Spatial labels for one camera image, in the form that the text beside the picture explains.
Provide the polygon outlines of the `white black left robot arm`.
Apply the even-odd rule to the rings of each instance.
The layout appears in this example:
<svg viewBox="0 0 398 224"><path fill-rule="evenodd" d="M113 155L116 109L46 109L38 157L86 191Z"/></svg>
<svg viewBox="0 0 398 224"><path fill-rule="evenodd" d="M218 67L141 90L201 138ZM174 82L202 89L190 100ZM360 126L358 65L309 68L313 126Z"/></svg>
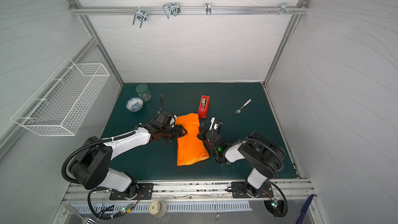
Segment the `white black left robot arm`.
<svg viewBox="0 0 398 224"><path fill-rule="evenodd" d="M132 199L138 194L136 180L125 172L110 168L110 162L139 146L161 139L175 140L186 134L188 132L182 125L140 124L131 132L111 138L93 136L65 159L61 175L66 181L80 184L86 190L109 189Z"/></svg>

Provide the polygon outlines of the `orange wrapping paper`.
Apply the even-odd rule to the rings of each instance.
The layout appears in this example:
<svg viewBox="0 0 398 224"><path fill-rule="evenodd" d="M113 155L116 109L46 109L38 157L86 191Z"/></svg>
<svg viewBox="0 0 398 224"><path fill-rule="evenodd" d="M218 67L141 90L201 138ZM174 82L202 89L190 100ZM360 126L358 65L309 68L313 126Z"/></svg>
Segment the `orange wrapping paper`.
<svg viewBox="0 0 398 224"><path fill-rule="evenodd" d="M177 117L177 125L182 125L187 134L177 139L177 166L190 166L209 158L203 141L198 139L200 121L198 114L187 114Z"/></svg>

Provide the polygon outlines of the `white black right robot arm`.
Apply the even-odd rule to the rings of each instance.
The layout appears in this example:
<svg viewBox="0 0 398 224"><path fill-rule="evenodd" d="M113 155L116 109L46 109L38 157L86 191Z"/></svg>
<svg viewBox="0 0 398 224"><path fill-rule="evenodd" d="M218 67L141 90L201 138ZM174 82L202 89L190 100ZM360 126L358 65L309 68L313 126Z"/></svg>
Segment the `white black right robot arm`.
<svg viewBox="0 0 398 224"><path fill-rule="evenodd" d="M219 127L200 126L197 138L206 144L211 157L220 166L243 159L248 161L252 166L249 176L242 186L231 188L250 198L258 197L263 192L263 185L269 185L269 180L284 169L285 150L258 132L226 144L222 141Z"/></svg>

